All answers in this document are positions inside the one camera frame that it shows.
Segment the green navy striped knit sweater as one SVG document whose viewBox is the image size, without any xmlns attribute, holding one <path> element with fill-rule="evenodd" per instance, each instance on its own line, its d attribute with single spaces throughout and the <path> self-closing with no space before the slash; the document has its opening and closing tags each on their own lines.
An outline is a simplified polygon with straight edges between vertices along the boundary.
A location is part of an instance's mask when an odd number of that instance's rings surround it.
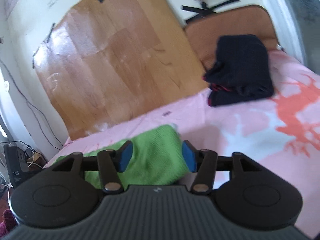
<svg viewBox="0 0 320 240">
<path fill-rule="evenodd" d="M 189 173 L 182 155 L 182 141 L 174 124 L 158 126 L 133 137 L 129 137 L 123 128 L 114 127 L 75 141 L 68 139 L 46 167 L 73 152 L 90 157 L 102 150 L 118 150 L 128 140 L 133 143 L 133 155 L 125 172 L 118 174 L 125 188 L 128 185 L 170 185 Z"/>
</svg>

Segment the dark navy red garment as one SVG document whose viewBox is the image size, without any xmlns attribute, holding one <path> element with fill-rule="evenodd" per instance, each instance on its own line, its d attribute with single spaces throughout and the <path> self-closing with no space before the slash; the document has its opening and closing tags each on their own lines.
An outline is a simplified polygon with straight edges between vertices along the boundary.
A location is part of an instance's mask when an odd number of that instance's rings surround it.
<svg viewBox="0 0 320 240">
<path fill-rule="evenodd" d="M 255 35 L 221 36 L 216 60 L 203 79 L 211 90 L 210 107 L 265 99 L 274 94 L 268 52 Z"/>
</svg>

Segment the pink printed bed sheet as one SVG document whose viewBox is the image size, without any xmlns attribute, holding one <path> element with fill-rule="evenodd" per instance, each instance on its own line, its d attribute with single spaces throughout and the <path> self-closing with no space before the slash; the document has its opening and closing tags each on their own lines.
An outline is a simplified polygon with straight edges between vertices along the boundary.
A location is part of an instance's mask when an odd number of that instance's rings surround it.
<svg viewBox="0 0 320 240">
<path fill-rule="evenodd" d="M 269 99 L 214 108 L 207 104 L 210 91 L 205 89 L 114 127 L 133 137 L 174 124 L 181 141 L 195 148 L 222 156 L 244 153 L 300 191 L 303 208 L 296 227 L 315 237 L 319 234 L 319 75 L 282 51 L 271 52 L 269 61 L 276 89 Z"/>
</svg>

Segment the black box with white text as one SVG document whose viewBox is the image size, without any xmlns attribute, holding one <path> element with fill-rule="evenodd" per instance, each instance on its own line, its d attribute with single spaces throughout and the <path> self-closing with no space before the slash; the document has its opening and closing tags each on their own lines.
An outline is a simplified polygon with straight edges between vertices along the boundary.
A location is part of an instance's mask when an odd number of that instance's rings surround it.
<svg viewBox="0 0 320 240">
<path fill-rule="evenodd" d="M 42 168 L 31 170 L 27 164 L 25 152 L 17 146 L 4 145 L 4 156 L 13 188 L 42 171 Z"/>
</svg>

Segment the wood grain board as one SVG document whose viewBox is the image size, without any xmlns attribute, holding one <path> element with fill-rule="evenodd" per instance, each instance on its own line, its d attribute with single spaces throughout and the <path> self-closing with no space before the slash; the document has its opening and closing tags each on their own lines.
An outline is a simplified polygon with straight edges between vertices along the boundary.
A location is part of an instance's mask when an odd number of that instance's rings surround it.
<svg viewBox="0 0 320 240">
<path fill-rule="evenodd" d="M 73 140 L 206 87 L 166 0 L 81 0 L 33 62 Z"/>
</svg>

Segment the brown cushion headboard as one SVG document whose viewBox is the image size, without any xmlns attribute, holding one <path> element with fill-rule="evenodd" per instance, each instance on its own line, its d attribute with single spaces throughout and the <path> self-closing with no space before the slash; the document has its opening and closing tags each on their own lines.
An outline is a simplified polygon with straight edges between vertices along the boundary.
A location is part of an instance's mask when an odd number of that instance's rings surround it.
<svg viewBox="0 0 320 240">
<path fill-rule="evenodd" d="M 248 5 L 193 20 L 185 26 L 186 36 L 206 70 L 216 59 L 217 42 L 225 35 L 255 35 L 268 51 L 276 50 L 278 39 L 268 12 Z"/>
</svg>

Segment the white window frame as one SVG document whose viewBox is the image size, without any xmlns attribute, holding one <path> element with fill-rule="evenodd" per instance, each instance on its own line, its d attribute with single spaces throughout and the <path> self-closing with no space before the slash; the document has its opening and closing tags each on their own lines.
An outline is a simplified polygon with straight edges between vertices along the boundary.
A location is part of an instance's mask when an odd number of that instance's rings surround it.
<svg viewBox="0 0 320 240">
<path fill-rule="evenodd" d="M 280 46 L 319 74 L 319 0 L 262 0 Z"/>
</svg>

